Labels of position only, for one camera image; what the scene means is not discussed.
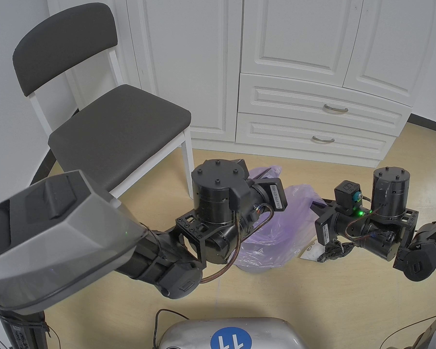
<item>white drawer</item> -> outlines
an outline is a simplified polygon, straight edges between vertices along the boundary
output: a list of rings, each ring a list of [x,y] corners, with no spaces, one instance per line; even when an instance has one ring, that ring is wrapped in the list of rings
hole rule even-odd
[[[266,75],[240,76],[239,112],[320,121],[399,136],[412,111],[409,106],[342,87]]]
[[[237,143],[382,160],[394,140],[381,133],[317,121],[238,113]]]

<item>crumpled black plastic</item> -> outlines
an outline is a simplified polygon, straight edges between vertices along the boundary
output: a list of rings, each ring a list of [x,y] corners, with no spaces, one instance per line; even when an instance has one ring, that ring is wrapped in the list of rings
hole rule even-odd
[[[325,246],[325,253],[320,255],[317,262],[325,262],[326,260],[335,260],[340,257],[347,256],[355,247],[352,242],[341,243],[338,240],[330,241]]]

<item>chair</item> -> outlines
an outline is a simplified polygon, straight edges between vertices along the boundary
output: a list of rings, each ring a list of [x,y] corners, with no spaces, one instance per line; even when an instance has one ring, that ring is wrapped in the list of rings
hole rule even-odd
[[[115,20],[102,3],[52,15],[19,42],[13,66],[24,95],[49,136],[48,145],[64,171],[82,169],[115,197],[181,145],[192,197],[191,113],[123,84],[116,45]],[[103,50],[107,51],[116,88],[52,131],[35,90]]]

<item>light wood floor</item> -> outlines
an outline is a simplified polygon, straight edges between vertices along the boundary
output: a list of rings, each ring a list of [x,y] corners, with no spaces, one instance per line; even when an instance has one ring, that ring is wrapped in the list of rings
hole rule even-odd
[[[196,165],[205,159],[238,157],[245,158],[249,168],[282,166],[285,187],[308,183],[322,197],[332,198],[334,187],[349,179],[360,183],[366,195],[371,193],[372,168],[194,150]],[[420,211],[420,225],[436,220],[436,132],[407,124],[380,166],[407,169],[412,175],[408,207]],[[56,165],[52,173],[60,171]],[[180,149],[120,199],[152,229],[174,225],[174,219],[193,205]],[[210,265],[204,274],[219,268]],[[396,329],[436,315],[436,271],[423,282],[410,282],[391,262],[356,248],[345,259],[315,263],[295,258],[283,268],[259,275],[232,267],[217,281],[200,285],[180,300],[164,298],[153,286],[112,272],[46,314],[63,349],[150,349],[160,308],[194,319],[278,317],[290,322],[312,349],[377,349]],[[177,321],[164,313],[159,334]],[[411,346],[431,322],[394,335],[384,348]],[[49,347],[58,347],[56,339],[49,339]]]

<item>plastic bag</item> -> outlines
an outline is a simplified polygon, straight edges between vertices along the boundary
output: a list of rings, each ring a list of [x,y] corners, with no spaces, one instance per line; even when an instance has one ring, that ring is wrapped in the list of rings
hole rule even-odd
[[[256,168],[250,171],[250,177],[256,177],[268,168]],[[272,166],[263,178],[276,178],[281,173],[280,166]],[[280,268],[299,252],[315,236],[314,222],[318,216],[310,209],[313,201],[323,202],[310,185],[290,186],[285,190],[287,208],[284,212],[275,212],[272,220],[242,244],[238,258],[234,262],[240,269],[261,273],[271,268]],[[269,216],[265,212],[254,224],[256,228]]]

